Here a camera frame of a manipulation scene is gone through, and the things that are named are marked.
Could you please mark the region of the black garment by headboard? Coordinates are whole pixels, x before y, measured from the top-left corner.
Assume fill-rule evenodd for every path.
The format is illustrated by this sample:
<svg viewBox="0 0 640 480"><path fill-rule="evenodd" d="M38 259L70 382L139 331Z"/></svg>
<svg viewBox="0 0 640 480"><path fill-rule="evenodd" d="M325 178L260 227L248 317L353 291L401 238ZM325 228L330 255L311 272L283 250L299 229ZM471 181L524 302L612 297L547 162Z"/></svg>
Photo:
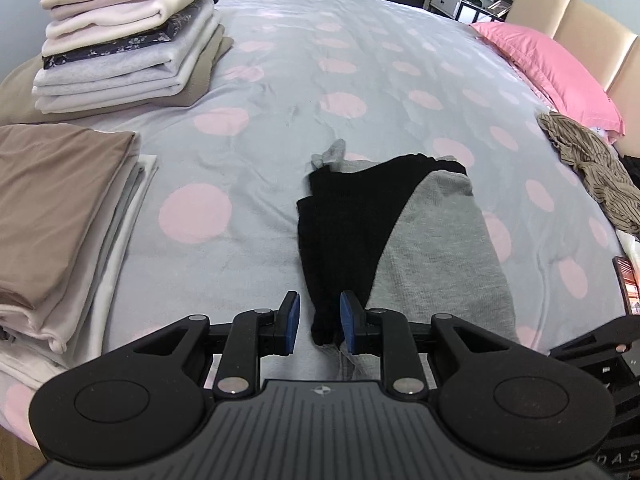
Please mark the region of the black garment by headboard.
<svg viewBox="0 0 640 480"><path fill-rule="evenodd" d="M627 174L637 188L640 188L640 158L624 155L620 158Z"/></svg>

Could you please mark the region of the smartphone with lit screen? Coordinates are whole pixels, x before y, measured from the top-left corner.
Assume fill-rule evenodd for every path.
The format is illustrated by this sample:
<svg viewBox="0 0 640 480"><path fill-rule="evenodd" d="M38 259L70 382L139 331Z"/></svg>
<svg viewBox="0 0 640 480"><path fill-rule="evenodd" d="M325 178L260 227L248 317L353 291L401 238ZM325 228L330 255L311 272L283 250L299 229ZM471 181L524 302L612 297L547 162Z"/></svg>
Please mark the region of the smartphone with lit screen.
<svg viewBox="0 0 640 480"><path fill-rule="evenodd" d="M626 313L629 315L640 314L639 285L634 277L634 269L631 262L623 257L614 257L613 266L620 283L623 302Z"/></svg>

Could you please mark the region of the grey and black raglan shirt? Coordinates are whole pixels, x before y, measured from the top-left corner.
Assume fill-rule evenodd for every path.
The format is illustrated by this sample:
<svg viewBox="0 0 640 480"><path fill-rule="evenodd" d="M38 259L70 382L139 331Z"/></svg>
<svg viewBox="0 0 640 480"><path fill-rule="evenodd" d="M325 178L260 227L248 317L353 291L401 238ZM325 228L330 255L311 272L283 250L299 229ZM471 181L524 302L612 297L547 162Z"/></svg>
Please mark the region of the grey and black raglan shirt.
<svg viewBox="0 0 640 480"><path fill-rule="evenodd" d="M424 154L349 160L345 152L337 140L312 155L308 194L297 203L311 337L338 351L341 376L380 376L377 358L346 348L342 292L410 322L450 313L516 340L513 298L465 166Z"/></svg>

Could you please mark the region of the white garment at bed edge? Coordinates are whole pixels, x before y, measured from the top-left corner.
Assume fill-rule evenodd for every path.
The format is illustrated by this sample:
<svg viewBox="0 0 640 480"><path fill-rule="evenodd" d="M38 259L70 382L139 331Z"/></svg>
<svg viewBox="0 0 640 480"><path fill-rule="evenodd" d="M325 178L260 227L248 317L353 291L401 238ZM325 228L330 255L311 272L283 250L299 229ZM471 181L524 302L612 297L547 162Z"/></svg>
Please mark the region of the white garment at bed edge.
<svg viewBox="0 0 640 480"><path fill-rule="evenodd" d="M620 246L622 246L626 257L629 260L639 259L640 245L638 238L635 235L623 232L621 230L616 231Z"/></svg>

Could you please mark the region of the white bedside table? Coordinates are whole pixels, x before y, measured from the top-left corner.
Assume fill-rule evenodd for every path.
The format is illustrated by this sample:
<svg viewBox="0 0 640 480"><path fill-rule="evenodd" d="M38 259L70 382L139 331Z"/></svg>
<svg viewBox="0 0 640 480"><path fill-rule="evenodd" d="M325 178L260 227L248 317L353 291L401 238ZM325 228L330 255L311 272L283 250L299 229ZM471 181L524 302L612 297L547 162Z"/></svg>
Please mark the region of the white bedside table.
<svg viewBox="0 0 640 480"><path fill-rule="evenodd" d="M463 24L503 22L512 0L494 0L487 8L480 0L425 0L424 9Z"/></svg>

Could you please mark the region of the pink pillow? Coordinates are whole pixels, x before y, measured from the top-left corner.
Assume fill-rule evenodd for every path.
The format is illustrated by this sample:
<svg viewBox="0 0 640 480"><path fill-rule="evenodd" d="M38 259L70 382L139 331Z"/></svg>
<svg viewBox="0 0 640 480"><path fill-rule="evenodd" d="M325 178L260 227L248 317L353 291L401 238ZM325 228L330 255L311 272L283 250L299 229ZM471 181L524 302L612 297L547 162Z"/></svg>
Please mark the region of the pink pillow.
<svg viewBox="0 0 640 480"><path fill-rule="evenodd" d="M538 30L509 23L473 23L471 27L512 62L560 114L587 128L619 136L625 133L614 102L558 42Z"/></svg>

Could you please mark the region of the stack of folded clothes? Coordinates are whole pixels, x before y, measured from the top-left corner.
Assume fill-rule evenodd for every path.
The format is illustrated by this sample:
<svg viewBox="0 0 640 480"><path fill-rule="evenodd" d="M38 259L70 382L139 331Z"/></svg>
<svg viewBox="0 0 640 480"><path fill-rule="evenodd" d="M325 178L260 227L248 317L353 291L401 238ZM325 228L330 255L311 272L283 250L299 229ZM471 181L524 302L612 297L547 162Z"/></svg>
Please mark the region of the stack of folded clothes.
<svg viewBox="0 0 640 480"><path fill-rule="evenodd" d="M218 1L41 0L50 22L32 80L36 111L197 100L233 44Z"/></svg>
<svg viewBox="0 0 640 480"><path fill-rule="evenodd" d="M98 356L156 159L137 133L1 129L1 370L37 389Z"/></svg>

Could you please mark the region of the tan striped garment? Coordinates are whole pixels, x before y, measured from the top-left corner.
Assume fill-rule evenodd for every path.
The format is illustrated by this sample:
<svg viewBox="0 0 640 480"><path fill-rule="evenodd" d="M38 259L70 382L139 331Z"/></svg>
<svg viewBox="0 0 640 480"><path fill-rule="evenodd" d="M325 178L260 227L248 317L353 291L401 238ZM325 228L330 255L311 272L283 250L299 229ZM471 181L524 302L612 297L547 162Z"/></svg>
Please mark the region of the tan striped garment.
<svg viewBox="0 0 640 480"><path fill-rule="evenodd" d="M624 233L639 235L639 189L600 136L555 112L536 117L560 161L572 168L608 220Z"/></svg>

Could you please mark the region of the grey pink-dotted bed sheet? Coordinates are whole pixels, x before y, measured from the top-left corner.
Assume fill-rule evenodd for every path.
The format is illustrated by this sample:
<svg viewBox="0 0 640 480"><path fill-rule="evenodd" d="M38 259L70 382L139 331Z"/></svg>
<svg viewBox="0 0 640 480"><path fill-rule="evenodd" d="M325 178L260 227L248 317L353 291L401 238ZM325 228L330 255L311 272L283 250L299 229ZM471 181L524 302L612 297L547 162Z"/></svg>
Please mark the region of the grey pink-dotted bed sheet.
<svg viewBox="0 0 640 480"><path fill-rule="evenodd" d="M615 231L558 159L544 104L471 29L381 0L220 0L233 40L188 107L84 119L158 161L104 344L191 312L226 322L305 287L297 202L311 157L451 155L468 170L523 344L548 351L623 313Z"/></svg>

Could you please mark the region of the cream padded headboard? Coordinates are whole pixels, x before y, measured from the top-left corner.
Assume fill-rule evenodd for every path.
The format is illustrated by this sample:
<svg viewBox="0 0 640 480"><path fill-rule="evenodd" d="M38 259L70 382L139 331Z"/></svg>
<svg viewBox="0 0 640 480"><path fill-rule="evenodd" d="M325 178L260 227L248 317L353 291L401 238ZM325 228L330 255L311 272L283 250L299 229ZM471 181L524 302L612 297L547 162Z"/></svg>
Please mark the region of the cream padded headboard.
<svg viewBox="0 0 640 480"><path fill-rule="evenodd" d="M625 135L615 143L620 154L639 155L639 36L582 0L514 0L509 23L551 37L588 70L617 106Z"/></svg>

